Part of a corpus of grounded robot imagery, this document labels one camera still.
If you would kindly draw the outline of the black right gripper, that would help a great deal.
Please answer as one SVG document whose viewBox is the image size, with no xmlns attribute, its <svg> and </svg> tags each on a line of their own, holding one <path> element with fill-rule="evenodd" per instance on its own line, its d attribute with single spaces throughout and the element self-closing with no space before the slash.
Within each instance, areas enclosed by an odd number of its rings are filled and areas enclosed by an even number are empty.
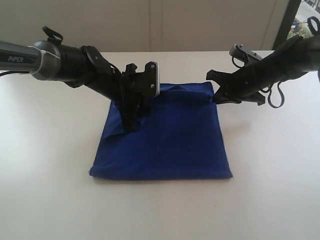
<svg viewBox="0 0 320 240">
<path fill-rule="evenodd" d="M 233 73 L 211 69 L 206 74 L 206 80 L 220 86 L 213 95 L 213 102 L 217 105 L 242 102 L 263 105 L 266 97 L 261 91 L 278 81 L 278 63 L 275 60 L 263 59 Z"/>
</svg>

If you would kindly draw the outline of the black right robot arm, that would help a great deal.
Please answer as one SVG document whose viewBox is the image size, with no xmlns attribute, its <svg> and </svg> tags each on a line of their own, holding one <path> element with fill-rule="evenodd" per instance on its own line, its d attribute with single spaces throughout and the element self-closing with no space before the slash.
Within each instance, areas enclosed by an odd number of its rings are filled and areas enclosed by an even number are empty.
<svg viewBox="0 0 320 240">
<path fill-rule="evenodd" d="M 216 104 L 271 103 L 274 84 L 298 79 L 308 72 L 320 70 L 320 37 L 295 35 L 286 40 L 273 53 L 262 58 L 241 44 L 234 44 L 229 51 L 233 60 L 243 62 L 233 73 L 210 70 L 206 79 L 219 85 L 212 100 Z"/>
</svg>

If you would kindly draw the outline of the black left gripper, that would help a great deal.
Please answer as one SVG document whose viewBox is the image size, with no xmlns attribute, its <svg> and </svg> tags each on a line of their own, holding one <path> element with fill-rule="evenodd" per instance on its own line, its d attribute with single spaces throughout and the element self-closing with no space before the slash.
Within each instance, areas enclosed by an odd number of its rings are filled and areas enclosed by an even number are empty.
<svg viewBox="0 0 320 240">
<path fill-rule="evenodd" d="M 126 65 L 121 72 L 112 63 L 87 68 L 84 85 L 114 101 L 118 107 L 125 131 L 141 126 L 152 111 L 151 100 L 136 90 L 137 66 Z"/>
</svg>

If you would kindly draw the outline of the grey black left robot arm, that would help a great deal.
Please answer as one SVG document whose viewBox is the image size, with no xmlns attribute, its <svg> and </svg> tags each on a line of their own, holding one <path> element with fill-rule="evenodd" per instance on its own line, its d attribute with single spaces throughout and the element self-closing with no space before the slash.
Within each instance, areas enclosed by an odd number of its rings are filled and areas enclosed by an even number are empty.
<svg viewBox="0 0 320 240">
<path fill-rule="evenodd" d="M 86 86 L 112 100 L 122 126 L 129 131 L 149 99 L 160 93 L 159 69 L 148 62 L 143 72 L 128 64 L 124 72 L 93 46 L 80 48 L 38 41 L 33 46 L 0 43 L 1 75 L 30 74 L 40 81 L 60 81 L 71 88 Z"/>
</svg>

